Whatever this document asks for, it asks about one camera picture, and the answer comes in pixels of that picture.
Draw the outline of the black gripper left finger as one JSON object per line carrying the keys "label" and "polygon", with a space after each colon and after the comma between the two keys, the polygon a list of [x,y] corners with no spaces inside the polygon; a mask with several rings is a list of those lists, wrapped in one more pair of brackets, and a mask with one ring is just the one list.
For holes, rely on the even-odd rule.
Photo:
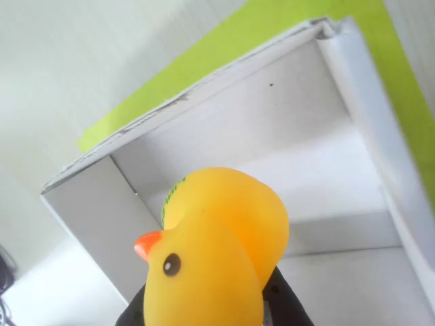
{"label": "black gripper left finger", "polygon": [[143,315],[145,285],[140,288],[124,312],[118,317],[115,326],[145,326]]}

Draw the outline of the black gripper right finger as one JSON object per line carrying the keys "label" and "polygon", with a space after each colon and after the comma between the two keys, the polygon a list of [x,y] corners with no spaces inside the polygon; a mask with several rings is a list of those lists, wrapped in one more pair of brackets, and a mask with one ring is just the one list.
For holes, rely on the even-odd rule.
{"label": "black gripper right finger", "polygon": [[313,326],[300,300],[276,266],[262,291],[263,325]]}

